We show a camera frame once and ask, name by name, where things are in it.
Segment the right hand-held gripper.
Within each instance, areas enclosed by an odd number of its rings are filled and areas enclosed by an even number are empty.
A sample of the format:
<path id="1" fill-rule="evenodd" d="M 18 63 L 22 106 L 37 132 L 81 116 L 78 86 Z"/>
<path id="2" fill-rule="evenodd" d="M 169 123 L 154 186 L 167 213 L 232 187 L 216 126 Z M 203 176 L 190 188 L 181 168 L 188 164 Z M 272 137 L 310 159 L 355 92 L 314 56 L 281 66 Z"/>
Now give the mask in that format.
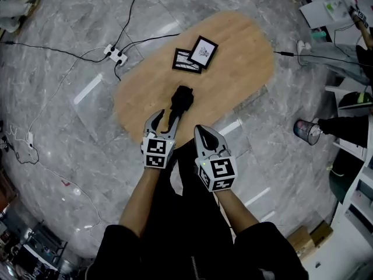
<path id="1" fill-rule="evenodd" d="M 227 149 L 227 142 L 220 133 L 205 125 L 196 125 L 194 140 L 198 157 L 195 159 L 197 175 L 209 192 L 231 188 L 237 178 L 235 157 Z"/>

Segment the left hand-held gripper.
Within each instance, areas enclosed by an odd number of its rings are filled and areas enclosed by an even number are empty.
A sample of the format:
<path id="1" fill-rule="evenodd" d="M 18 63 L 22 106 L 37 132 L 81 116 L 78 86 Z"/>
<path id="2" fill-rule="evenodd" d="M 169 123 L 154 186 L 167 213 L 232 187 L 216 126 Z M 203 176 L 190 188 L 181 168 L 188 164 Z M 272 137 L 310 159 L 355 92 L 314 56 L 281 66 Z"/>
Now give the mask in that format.
<path id="1" fill-rule="evenodd" d="M 168 130 L 162 131 L 161 136 L 156 135 L 159 122 L 163 118 L 165 109 L 153 113 L 145 122 L 144 137 L 141 144 L 144 167 L 165 169 L 175 147 L 175 135 L 180 116 L 170 114 Z"/>

